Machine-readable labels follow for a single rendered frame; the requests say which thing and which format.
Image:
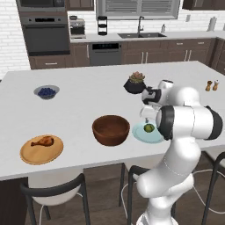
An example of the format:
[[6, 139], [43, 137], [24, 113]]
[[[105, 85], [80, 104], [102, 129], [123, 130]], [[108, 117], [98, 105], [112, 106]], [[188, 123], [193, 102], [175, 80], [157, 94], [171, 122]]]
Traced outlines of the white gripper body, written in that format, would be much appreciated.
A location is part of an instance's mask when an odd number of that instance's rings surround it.
[[159, 111], [158, 106], [145, 105], [140, 111], [140, 116], [144, 119], [154, 120], [156, 118], [158, 111]]

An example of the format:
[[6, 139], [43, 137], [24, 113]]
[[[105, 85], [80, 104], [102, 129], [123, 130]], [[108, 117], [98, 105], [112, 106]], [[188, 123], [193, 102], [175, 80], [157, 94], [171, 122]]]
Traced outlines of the brown wooden bowl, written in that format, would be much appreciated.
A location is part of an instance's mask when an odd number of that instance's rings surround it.
[[104, 115], [92, 123], [94, 137], [105, 146], [120, 145], [126, 140], [129, 130], [129, 122], [118, 115]]

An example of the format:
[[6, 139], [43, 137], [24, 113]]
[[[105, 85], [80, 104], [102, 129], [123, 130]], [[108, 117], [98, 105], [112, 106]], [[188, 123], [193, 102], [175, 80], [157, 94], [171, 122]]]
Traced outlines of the brown chicken drumstick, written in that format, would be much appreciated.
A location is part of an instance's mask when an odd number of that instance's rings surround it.
[[41, 138], [37, 142], [32, 142], [31, 146], [44, 146], [44, 147], [50, 147], [54, 144], [54, 139], [51, 136], [45, 136]]

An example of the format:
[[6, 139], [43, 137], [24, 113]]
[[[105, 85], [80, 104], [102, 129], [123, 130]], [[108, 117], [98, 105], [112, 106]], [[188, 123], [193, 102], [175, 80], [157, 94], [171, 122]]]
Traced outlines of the grey bowl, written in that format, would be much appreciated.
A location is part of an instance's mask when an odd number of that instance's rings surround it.
[[[56, 93], [55, 93], [53, 96], [50, 96], [50, 97], [46, 97], [46, 98], [40, 97], [40, 96], [38, 95], [38, 92], [39, 92], [42, 88], [51, 88], [51, 89], [55, 90]], [[50, 85], [50, 84], [49, 84], [49, 85], [42, 85], [42, 86], [36, 88], [36, 89], [33, 91], [33, 93], [34, 93], [35, 95], [37, 95], [38, 97], [40, 97], [41, 99], [49, 100], [49, 99], [54, 98], [54, 96], [55, 96], [59, 91], [60, 91], [60, 88], [59, 88], [59, 87], [57, 87], [57, 86], [55, 86], [55, 85]]]

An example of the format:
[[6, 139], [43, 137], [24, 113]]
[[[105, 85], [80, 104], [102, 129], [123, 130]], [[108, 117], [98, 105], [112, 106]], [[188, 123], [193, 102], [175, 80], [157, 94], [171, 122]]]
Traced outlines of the light blue plate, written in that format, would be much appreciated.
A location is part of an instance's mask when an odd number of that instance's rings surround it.
[[[146, 124], [152, 124], [155, 127], [155, 130], [151, 133], [147, 133], [144, 130], [144, 126]], [[146, 122], [140, 122], [138, 124], [136, 124], [133, 129], [132, 129], [132, 133], [133, 136], [141, 141], [141, 142], [145, 142], [145, 143], [159, 143], [163, 141], [163, 137], [162, 135], [159, 133], [157, 127], [156, 127], [156, 123], [153, 120], [150, 120], [148, 123]]]

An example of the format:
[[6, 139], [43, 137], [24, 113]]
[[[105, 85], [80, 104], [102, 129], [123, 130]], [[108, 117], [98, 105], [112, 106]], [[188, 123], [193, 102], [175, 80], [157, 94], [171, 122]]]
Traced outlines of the black plant pot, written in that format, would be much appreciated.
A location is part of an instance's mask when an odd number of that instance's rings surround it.
[[146, 88], [145, 83], [143, 80], [134, 80], [132, 78], [129, 78], [126, 83], [124, 84], [124, 88], [126, 89], [127, 92], [132, 93], [132, 94], [139, 94], [144, 91]]

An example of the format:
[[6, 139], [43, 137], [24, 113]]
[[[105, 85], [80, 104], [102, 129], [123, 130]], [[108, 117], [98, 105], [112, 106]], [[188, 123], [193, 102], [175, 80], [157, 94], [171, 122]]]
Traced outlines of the green red succulent plant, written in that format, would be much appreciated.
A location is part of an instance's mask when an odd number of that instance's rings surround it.
[[145, 76], [142, 73], [136, 71], [129, 77], [129, 80], [131, 83], [142, 83], [144, 78]]

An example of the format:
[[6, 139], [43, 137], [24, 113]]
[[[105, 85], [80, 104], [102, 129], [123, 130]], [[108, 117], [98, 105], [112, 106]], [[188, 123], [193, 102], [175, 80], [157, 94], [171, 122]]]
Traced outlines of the brown base cupboards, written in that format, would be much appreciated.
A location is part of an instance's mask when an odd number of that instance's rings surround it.
[[87, 43], [72, 43], [70, 54], [29, 56], [29, 62], [31, 69], [89, 67], [89, 45]]
[[197, 38], [125, 41], [123, 64], [198, 61], [225, 76], [225, 40]]

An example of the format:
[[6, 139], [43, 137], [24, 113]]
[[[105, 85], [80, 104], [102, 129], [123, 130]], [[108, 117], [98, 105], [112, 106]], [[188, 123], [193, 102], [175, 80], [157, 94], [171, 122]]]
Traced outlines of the grey dishwasher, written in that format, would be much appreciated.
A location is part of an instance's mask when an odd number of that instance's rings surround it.
[[119, 42], [97, 42], [89, 46], [91, 66], [121, 65], [121, 44]]

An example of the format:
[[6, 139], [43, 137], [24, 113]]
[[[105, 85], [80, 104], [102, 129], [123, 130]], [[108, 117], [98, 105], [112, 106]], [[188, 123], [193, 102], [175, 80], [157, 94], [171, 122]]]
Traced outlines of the black tap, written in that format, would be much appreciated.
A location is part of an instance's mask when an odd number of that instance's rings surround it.
[[137, 28], [137, 33], [140, 34], [141, 31], [143, 31], [143, 28], [141, 28], [141, 21], [144, 19], [143, 16], [139, 17], [139, 22], [138, 22], [138, 28]]

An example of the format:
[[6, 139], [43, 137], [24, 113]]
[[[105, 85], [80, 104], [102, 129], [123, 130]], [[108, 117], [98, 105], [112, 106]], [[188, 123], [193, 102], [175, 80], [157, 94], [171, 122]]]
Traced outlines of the window with blinds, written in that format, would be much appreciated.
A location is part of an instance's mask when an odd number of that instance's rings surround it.
[[96, 0], [97, 16], [109, 20], [176, 19], [180, 0]]

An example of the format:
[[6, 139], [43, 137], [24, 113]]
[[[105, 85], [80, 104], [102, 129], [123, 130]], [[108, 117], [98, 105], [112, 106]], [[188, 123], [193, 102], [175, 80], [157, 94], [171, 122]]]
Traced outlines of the silver coffee machine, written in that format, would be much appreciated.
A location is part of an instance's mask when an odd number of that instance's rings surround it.
[[69, 30], [71, 39], [85, 39], [85, 21], [78, 16], [69, 17]]

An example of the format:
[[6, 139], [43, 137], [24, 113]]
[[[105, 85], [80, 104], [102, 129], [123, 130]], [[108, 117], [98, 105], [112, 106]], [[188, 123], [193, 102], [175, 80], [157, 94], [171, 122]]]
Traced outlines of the round wooden plate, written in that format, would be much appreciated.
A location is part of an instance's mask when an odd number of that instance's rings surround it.
[[[32, 142], [37, 142], [45, 136], [51, 136], [54, 139], [54, 144], [50, 147], [44, 146], [31, 146]], [[57, 158], [63, 151], [62, 140], [52, 134], [44, 134], [33, 137], [27, 141], [20, 150], [20, 158], [29, 164], [44, 164], [49, 163]]]

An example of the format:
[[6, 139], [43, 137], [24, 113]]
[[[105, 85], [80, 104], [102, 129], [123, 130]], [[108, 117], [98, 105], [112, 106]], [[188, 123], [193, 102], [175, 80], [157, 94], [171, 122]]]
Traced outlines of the grey microwave oven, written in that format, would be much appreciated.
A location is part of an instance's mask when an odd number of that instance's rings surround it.
[[18, 10], [25, 12], [65, 11], [65, 0], [16, 0]]

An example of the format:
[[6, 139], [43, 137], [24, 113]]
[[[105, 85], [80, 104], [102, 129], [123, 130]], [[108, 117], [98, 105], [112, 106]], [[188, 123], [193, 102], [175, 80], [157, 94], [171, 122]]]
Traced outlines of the brown wall cupboard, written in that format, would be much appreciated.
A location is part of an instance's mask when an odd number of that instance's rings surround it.
[[68, 11], [93, 11], [94, 0], [66, 0]]
[[184, 0], [182, 8], [189, 11], [225, 11], [225, 0]]

